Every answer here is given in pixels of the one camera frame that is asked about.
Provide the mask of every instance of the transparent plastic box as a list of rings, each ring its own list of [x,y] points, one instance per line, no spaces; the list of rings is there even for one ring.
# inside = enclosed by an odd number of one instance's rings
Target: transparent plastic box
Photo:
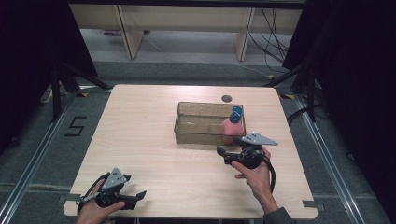
[[[230,117],[233,112],[233,106],[236,105],[179,102],[175,124],[177,143],[225,145],[223,137],[230,136],[223,136],[222,122]],[[244,115],[242,115],[241,121],[244,133],[236,137],[246,135]]]

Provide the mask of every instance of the cable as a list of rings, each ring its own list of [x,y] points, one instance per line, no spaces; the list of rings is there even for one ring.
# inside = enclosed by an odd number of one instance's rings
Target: cable
[[[287,51],[288,48],[287,48],[285,45],[283,45],[283,44],[279,41],[279,39],[277,38],[277,33],[276,33],[276,9],[273,8],[273,24],[272,24],[272,25],[271,25],[270,22],[268,21],[267,16],[265,15],[265,12],[264,12],[263,9],[262,9],[262,15],[264,16],[265,21],[267,22],[267,25],[268,25],[268,27],[269,27],[269,29],[270,29],[270,31],[271,31],[271,32],[270,32],[270,37],[269,37],[268,39],[265,38],[265,37],[263,36],[263,34],[262,34],[262,37],[267,41],[267,43],[270,43],[271,37],[274,36],[274,39],[276,40],[277,46],[274,45],[274,44],[272,44],[272,43],[271,43],[271,45],[273,45],[273,46],[275,46],[276,48],[278,48],[279,53],[280,53],[282,59],[284,59],[284,57],[286,56],[286,53],[285,53],[284,51]]]
[[[320,106],[322,106],[322,104],[317,104],[317,105],[314,105],[314,108],[315,107],[320,107]],[[291,123],[294,121],[295,118],[297,118],[299,115],[303,114],[306,111],[308,111],[308,108],[304,107],[302,109],[297,110],[296,112],[294,112],[290,116],[288,116],[287,121],[288,121],[289,126],[291,125]]]

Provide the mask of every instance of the human hand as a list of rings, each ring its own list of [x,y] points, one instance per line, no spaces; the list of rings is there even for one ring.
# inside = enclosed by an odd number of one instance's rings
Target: human hand
[[[271,153],[265,147],[262,147],[262,151],[266,157],[264,159],[270,160]],[[240,174],[235,175],[235,178],[246,179],[247,184],[251,187],[253,196],[259,201],[264,213],[270,213],[278,209],[276,201],[271,193],[270,171],[265,162],[262,161],[262,163],[253,170],[246,168],[242,163],[237,161],[233,161],[231,166],[240,172]]]
[[[100,180],[92,189],[91,194],[96,193],[104,181],[104,179]],[[120,210],[123,206],[125,206],[125,202],[113,203],[109,207],[102,208],[95,200],[90,200],[81,208],[76,224],[101,224],[102,222],[110,224],[111,221],[107,216]]]

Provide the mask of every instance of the black cable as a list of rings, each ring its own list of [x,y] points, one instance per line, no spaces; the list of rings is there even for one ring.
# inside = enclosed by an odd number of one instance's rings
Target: black cable
[[[315,107],[320,107],[320,106],[323,106],[323,105],[322,104],[317,104],[317,105],[314,105],[314,108]],[[301,114],[303,114],[304,112],[307,112],[307,111],[308,111],[308,108],[304,107],[302,109],[297,110],[296,112],[294,112],[290,116],[288,116],[287,121],[288,121],[289,126],[291,125],[291,123],[294,121],[295,118],[297,118],[299,115],[301,115]]]
[[[271,187],[271,193],[272,193],[272,192],[274,192],[275,181],[276,181],[275,169],[274,169],[274,166],[271,164],[270,159],[268,157],[264,156],[262,161],[268,166],[268,170],[270,170],[270,173],[271,173],[271,184],[270,184],[270,187]]]
[[[259,43],[256,42],[256,40],[253,38],[253,36],[251,34],[250,38],[253,41],[253,43],[262,51],[264,51],[265,53],[269,54],[271,57],[273,57],[274,59],[276,59],[277,61],[279,61],[280,63],[283,63],[282,59],[279,59],[278,57],[276,57],[275,54],[271,53],[270,51],[268,51],[267,49],[263,48]]]
[[[280,47],[280,46],[282,46],[283,48],[285,48],[285,50],[288,50],[288,48],[287,48],[285,45],[283,45],[283,44],[279,41],[279,39],[277,38],[277,33],[276,33],[276,31],[274,31],[274,27],[276,28],[276,22],[275,22],[275,19],[276,19],[276,11],[273,10],[273,26],[271,26],[270,22],[268,21],[267,16],[265,15],[265,12],[264,12],[263,9],[262,9],[262,15],[264,16],[265,21],[267,22],[268,28],[269,28],[270,31],[271,31],[270,37],[271,37],[271,35],[274,36],[274,39],[276,40],[276,43],[277,43],[277,47],[278,47],[279,49],[282,49],[282,48]]]

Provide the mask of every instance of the pink object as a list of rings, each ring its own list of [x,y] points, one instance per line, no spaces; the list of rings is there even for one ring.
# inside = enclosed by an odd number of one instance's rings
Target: pink object
[[[226,145],[233,143],[234,136],[242,136],[245,132],[242,125],[242,107],[234,106],[233,113],[222,123],[223,142]]]

